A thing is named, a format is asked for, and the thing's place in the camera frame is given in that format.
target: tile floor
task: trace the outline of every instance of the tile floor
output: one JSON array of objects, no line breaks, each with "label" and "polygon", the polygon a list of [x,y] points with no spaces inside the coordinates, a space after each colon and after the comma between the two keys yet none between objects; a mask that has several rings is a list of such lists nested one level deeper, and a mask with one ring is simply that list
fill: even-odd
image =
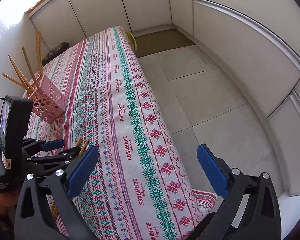
[{"label": "tile floor", "polygon": [[198,145],[205,143],[231,168],[254,176],[268,172],[277,195],[283,192],[278,162],[259,119],[207,54],[193,45],[138,61],[193,188],[213,191],[196,158]]}]

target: wooden stick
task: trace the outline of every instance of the wooden stick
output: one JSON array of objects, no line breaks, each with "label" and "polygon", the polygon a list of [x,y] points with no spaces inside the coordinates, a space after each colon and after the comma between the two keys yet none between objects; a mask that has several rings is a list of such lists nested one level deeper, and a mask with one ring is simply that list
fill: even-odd
[{"label": "wooden stick", "polygon": [[[80,146],[80,144],[82,143],[82,141],[83,141],[83,139],[82,139],[82,137],[80,136],[80,137],[77,139],[77,142],[75,143],[75,146],[76,146],[76,147],[77,147],[77,146]],[[58,210],[57,210],[57,207],[56,207],[56,204],[54,203],[54,201],[53,201],[52,206],[51,206],[51,212],[52,212],[53,218],[55,219],[55,218],[57,217],[57,215],[58,215]]]},{"label": "wooden stick", "polygon": [[10,62],[13,66],[13,69],[14,71],[16,72],[18,78],[20,79],[21,83],[24,85],[24,87],[26,88],[26,90],[28,91],[28,93],[31,95],[33,92],[32,90],[30,89],[30,87],[27,86],[27,84],[25,83],[24,79],[22,78],[22,76],[20,75],[18,69],[17,69],[17,65],[16,63],[14,62],[14,60],[12,59],[12,57],[10,55],[8,55],[9,59],[10,59]]},{"label": "wooden stick", "polygon": [[2,76],[4,76],[5,78],[9,79],[10,81],[12,81],[13,83],[17,84],[18,86],[22,87],[23,89],[26,89],[26,87],[21,84],[20,82],[18,82],[17,80],[13,79],[12,77],[8,76],[7,74],[5,73],[2,73],[1,74]]},{"label": "wooden stick", "polygon": [[29,62],[29,59],[28,59],[28,56],[27,56],[27,53],[26,53],[26,49],[25,49],[24,46],[22,46],[22,52],[23,52],[23,56],[25,56],[27,67],[29,69],[30,75],[32,76],[33,82],[34,82],[35,86],[38,88],[39,87],[39,83],[38,83],[38,81],[37,81],[37,79],[36,79],[36,77],[35,77],[35,75],[34,75],[34,73],[32,71],[32,68],[30,66],[30,62]]},{"label": "wooden stick", "polygon": [[79,152],[78,158],[80,158],[81,155],[83,154],[83,152],[86,149],[87,144],[89,143],[89,141],[90,141],[89,139],[86,139],[86,141],[84,142],[84,145],[82,146],[81,151]]},{"label": "wooden stick", "polygon": [[23,79],[23,81],[25,82],[25,84],[29,87],[30,91],[33,93],[34,92],[34,88],[30,85],[30,83],[28,82],[28,80],[25,78],[25,76],[23,75],[23,73],[21,72],[21,70],[18,68],[18,66],[16,65],[16,63],[14,62],[13,58],[9,55],[10,61],[12,63],[12,66],[14,68],[15,71],[17,71],[19,73],[19,75],[21,76],[21,78]]},{"label": "wooden stick", "polygon": [[38,61],[38,68],[40,72],[40,76],[43,76],[43,69],[42,69],[42,62],[41,62],[41,33],[38,31],[35,32],[35,48],[37,52],[37,61]]}]

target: patterned tablecloth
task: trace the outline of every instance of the patterned tablecloth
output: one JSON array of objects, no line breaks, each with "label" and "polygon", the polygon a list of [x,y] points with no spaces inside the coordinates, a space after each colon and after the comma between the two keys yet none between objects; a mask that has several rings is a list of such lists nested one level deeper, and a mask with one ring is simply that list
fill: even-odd
[{"label": "patterned tablecloth", "polygon": [[[216,196],[191,189],[124,29],[91,36],[44,71],[65,95],[66,112],[52,124],[32,114],[27,136],[63,138],[66,148],[82,136],[99,147],[73,200],[91,230],[100,239],[185,239]],[[56,222],[67,234],[60,217]]]}]

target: blue gripper pad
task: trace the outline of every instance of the blue gripper pad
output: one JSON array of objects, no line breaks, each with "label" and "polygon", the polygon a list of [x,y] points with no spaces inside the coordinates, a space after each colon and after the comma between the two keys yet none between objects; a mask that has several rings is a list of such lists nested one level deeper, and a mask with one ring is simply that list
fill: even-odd
[{"label": "blue gripper pad", "polygon": [[60,139],[60,140],[45,142],[41,146],[41,150],[45,152],[49,152],[55,149],[63,148],[64,146],[65,146],[65,141],[63,139]]},{"label": "blue gripper pad", "polygon": [[225,200],[229,195],[227,177],[221,171],[213,154],[211,155],[206,148],[208,149],[203,144],[198,146],[198,161],[216,194]]},{"label": "blue gripper pad", "polygon": [[99,158],[99,150],[90,146],[81,158],[74,159],[66,168],[67,196],[69,199],[79,196]]}]

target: purple stripe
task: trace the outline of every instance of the purple stripe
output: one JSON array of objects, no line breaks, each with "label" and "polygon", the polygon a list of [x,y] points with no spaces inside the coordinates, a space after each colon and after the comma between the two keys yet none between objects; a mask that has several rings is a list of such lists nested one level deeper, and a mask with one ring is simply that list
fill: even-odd
[{"label": "purple stripe", "polygon": [[[108,57],[108,63],[110,62],[110,57],[109,57],[109,47],[108,47],[108,38],[106,38],[106,49],[107,49],[107,57]],[[129,198],[129,194],[127,191],[127,185],[124,179],[124,175],[123,175],[123,169],[122,169],[122,164],[121,164],[121,160],[120,160],[120,154],[119,154],[119,148],[118,148],[118,140],[117,140],[117,136],[116,136],[116,131],[115,131],[115,125],[114,125],[114,113],[113,113],[113,108],[112,108],[112,93],[111,93],[111,69],[108,65],[108,75],[109,75],[109,80],[107,82],[107,86],[108,86],[108,94],[109,94],[109,121],[110,121],[110,128],[111,128],[111,137],[112,137],[112,142],[114,144],[114,157],[115,157],[115,161],[118,167],[118,175],[119,175],[119,180],[120,180],[120,185],[121,185],[121,190],[122,190],[122,195],[124,198],[124,201],[126,203],[127,209],[128,209],[128,213],[132,222],[132,227],[133,230],[137,236],[138,240],[142,239],[142,235],[138,226],[138,222],[136,219],[136,216],[133,212],[133,208],[131,205],[131,201]]]}]

